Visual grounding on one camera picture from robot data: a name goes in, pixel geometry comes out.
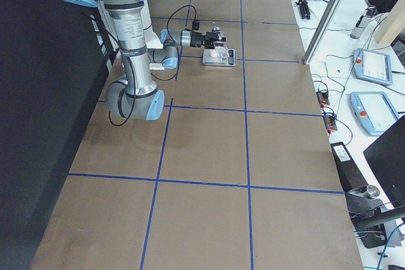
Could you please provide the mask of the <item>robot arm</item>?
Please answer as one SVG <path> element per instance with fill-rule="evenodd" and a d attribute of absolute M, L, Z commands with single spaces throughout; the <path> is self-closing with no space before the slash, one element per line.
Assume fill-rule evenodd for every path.
<path fill-rule="evenodd" d="M 216 32 L 202 34 L 193 21 L 190 30 L 166 28 L 157 36 L 151 26 L 147 0 L 63 0 L 95 8 L 104 3 L 111 16 L 125 73 L 108 87 L 106 103 L 111 114 L 125 120 L 156 120 L 161 116 L 165 94 L 151 78 L 150 65 L 160 64 L 166 69 L 178 66 L 178 47 L 212 49 L 222 38 Z"/>

